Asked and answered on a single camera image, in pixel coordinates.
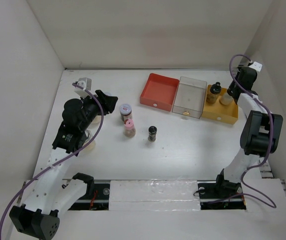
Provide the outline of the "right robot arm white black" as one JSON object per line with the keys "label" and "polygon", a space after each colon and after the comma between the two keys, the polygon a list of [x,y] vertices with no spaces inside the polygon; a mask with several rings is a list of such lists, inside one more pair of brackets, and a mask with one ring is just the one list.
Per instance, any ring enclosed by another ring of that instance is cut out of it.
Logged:
{"label": "right robot arm white black", "polygon": [[254,163],[259,158],[266,161],[278,147],[283,117],[272,114],[252,91],[257,76],[257,69],[252,66],[240,68],[223,96],[230,96],[247,120],[240,137],[240,150],[216,178],[214,191],[220,198],[236,195],[245,173],[257,167]]}

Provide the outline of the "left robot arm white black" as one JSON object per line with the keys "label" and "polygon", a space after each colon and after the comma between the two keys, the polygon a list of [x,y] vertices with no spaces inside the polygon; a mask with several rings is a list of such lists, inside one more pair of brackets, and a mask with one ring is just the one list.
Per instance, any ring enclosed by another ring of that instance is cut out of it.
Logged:
{"label": "left robot arm white black", "polygon": [[95,197],[94,178],[76,173],[70,183],[62,185],[63,177],[80,151],[94,137],[87,128],[99,115],[104,117],[115,110],[118,97],[101,90],[85,97],[68,100],[64,104],[62,122],[52,143],[47,166],[32,180],[32,192],[21,204],[13,206],[9,217],[16,230],[39,240],[51,240],[57,233],[60,217],[80,198]]}

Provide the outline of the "brown-spice bottle black pump cap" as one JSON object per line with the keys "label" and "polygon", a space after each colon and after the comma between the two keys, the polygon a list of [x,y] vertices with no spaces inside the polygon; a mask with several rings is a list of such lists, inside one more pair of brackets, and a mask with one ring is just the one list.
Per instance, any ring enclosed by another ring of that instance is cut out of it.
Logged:
{"label": "brown-spice bottle black pump cap", "polygon": [[221,90],[222,87],[220,82],[216,82],[215,84],[213,84],[207,92],[206,102],[214,104],[217,101],[218,96],[221,93]]}

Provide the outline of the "dark sauce jar white lid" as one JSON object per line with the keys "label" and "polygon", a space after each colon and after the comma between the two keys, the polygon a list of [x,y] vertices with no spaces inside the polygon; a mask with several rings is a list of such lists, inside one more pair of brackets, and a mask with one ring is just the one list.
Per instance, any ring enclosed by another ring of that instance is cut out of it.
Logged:
{"label": "dark sauce jar white lid", "polygon": [[132,107],[130,104],[122,104],[119,107],[119,111],[123,122],[125,122],[127,119],[132,119]]}

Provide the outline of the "white-powder bottle black pump cap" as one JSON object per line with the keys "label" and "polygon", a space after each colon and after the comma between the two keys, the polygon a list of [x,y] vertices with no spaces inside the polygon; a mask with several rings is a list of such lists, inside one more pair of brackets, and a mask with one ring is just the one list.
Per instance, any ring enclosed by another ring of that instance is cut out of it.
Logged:
{"label": "white-powder bottle black pump cap", "polygon": [[228,106],[234,101],[233,97],[226,91],[220,98],[220,103],[224,106]]}

